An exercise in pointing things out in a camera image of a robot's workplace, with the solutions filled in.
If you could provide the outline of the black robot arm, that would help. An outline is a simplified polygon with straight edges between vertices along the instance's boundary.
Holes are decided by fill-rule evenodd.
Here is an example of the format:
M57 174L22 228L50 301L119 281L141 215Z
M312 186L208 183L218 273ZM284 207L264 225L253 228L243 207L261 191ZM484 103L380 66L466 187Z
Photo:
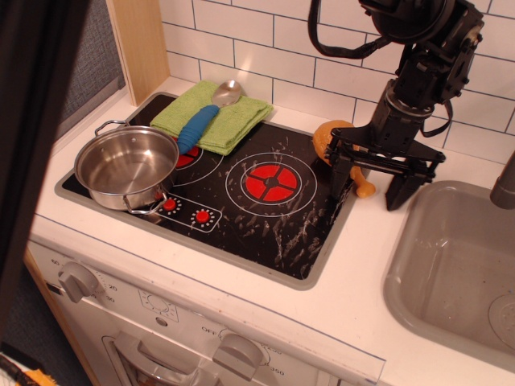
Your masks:
M442 152L417 142L446 126L426 131L436 105L453 116L451 99L468 83L468 73L482 40L483 15L467 1L363 1L379 38L357 48L322 44L318 37L320 3L311 2L308 34L321 54L364 59L390 43L403 46L395 78L388 81L370 123L335 128L324 157L332 168L331 195L339 199L354 166L391 174L386 207L400 208L425 183L431 183Z

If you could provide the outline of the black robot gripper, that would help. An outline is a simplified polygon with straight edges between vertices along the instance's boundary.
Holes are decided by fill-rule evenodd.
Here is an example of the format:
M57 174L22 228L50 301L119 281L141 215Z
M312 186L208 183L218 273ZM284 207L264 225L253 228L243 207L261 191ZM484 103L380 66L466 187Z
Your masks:
M393 175L385 194L388 211L399 209L426 181L435 177L443 153L415 140L433 108L411 107L385 86L371 121L361 127L334 128L326 149L331 163L331 196L340 199L353 166Z

